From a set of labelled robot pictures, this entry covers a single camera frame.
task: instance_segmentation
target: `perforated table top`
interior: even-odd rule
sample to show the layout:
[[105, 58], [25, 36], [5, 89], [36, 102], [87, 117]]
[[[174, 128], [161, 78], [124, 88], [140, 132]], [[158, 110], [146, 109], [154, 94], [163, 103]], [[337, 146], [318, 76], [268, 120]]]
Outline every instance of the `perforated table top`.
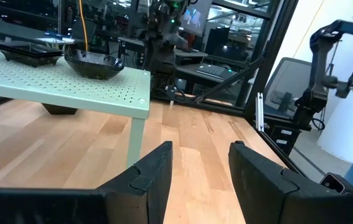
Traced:
[[0, 96], [146, 119], [150, 73], [124, 68], [110, 80], [83, 78], [64, 58], [37, 68], [0, 53]]

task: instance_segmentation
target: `light wood flooring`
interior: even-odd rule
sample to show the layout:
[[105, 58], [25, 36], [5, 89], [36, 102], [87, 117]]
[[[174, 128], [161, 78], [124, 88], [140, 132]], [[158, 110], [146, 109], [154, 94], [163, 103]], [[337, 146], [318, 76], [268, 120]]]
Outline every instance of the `light wood flooring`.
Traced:
[[[131, 119], [93, 111], [51, 116], [39, 103], [0, 106], [0, 187], [94, 189], [126, 169]], [[141, 157], [173, 141], [165, 223], [244, 223], [228, 168], [231, 142], [282, 164], [243, 118], [151, 103]]]

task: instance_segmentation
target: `window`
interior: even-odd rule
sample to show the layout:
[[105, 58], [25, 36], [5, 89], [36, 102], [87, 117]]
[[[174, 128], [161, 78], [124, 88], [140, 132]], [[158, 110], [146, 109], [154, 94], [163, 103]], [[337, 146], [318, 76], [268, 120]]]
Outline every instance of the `window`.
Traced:
[[[205, 63], [239, 72], [252, 59], [263, 23], [263, 19], [211, 5], [204, 34], [202, 37], [195, 36], [193, 48], [209, 55], [204, 59]], [[184, 82], [178, 83], [181, 88], [185, 87], [187, 93], [193, 95], [199, 95], [213, 87], [194, 85], [192, 89], [190, 85], [184, 86]], [[236, 105], [242, 86], [243, 80], [231, 83], [210, 98], [227, 105]]]
[[0, 0], [0, 19], [38, 30], [57, 31], [59, 0]]
[[[96, 25], [96, 29], [104, 32], [126, 35], [129, 24], [129, 9], [131, 0], [99, 0], [83, 1], [83, 16], [85, 20]], [[79, 21], [79, 1], [67, 0], [65, 6], [64, 34], [72, 34], [74, 23]]]
[[209, 11], [205, 52], [238, 62], [249, 62], [257, 44], [263, 19], [220, 6]]
[[238, 6], [249, 7], [258, 11], [268, 12], [270, 10], [269, 5], [272, 0], [223, 0], [236, 4]]

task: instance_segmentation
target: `computer screen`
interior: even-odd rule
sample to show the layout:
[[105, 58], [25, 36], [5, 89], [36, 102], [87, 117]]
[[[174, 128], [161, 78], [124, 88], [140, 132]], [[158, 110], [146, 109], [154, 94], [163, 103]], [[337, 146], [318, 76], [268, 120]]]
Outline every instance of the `computer screen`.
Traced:
[[197, 0], [197, 3], [191, 4], [181, 19], [181, 30], [201, 37], [211, 4], [212, 0]]

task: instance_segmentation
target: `computer monitor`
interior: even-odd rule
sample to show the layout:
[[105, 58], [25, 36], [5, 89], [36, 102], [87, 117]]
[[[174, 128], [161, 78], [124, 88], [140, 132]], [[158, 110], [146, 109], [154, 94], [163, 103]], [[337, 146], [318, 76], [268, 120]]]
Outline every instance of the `computer monitor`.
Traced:
[[205, 46], [205, 53], [221, 57], [216, 53], [227, 44], [229, 32], [229, 27], [211, 29]]
[[197, 3], [191, 4], [181, 19], [181, 30], [201, 37], [211, 4], [212, 0], [197, 0]]

